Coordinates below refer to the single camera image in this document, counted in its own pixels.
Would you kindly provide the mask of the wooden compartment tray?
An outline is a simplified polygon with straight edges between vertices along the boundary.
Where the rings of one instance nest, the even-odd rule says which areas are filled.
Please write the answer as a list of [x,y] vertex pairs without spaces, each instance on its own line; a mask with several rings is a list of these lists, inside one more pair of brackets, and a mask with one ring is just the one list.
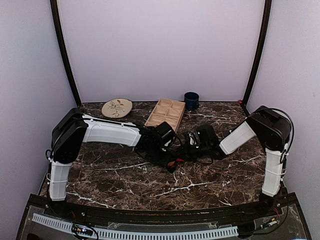
[[156,127],[163,122],[167,122],[177,133],[185,107],[185,102],[161,98],[144,125],[146,127]]

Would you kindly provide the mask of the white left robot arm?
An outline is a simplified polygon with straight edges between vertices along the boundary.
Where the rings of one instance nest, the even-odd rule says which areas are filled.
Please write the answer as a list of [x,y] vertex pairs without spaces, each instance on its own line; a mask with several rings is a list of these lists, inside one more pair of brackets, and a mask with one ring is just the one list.
[[70,206],[64,202],[73,162],[83,143],[107,143],[132,147],[148,162],[173,172],[178,156],[169,150],[177,135],[163,122],[158,126],[144,126],[131,122],[117,122],[83,114],[71,109],[52,130],[51,147],[45,156],[50,162],[48,196],[51,210],[60,218],[67,218]]

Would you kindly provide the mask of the argyle patterned sock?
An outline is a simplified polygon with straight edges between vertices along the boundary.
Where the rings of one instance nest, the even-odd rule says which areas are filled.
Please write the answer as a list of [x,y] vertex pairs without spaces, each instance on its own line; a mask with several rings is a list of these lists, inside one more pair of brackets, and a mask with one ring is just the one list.
[[169,173],[173,173],[177,166],[181,163],[184,163],[185,161],[183,159],[177,158],[176,160],[170,161],[166,164],[165,168]]

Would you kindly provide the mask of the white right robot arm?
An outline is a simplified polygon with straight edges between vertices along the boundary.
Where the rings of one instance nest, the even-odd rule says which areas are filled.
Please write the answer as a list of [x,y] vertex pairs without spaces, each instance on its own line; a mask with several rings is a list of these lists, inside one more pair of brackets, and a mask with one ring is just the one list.
[[260,106],[245,118],[229,135],[219,140],[213,127],[201,125],[185,134],[181,158],[195,162],[201,157],[222,160],[250,139],[257,137],[266,154],[261,193],[275,197],[286,173],[287,155],[292,146],[294,124],[290,116],[277,108]]

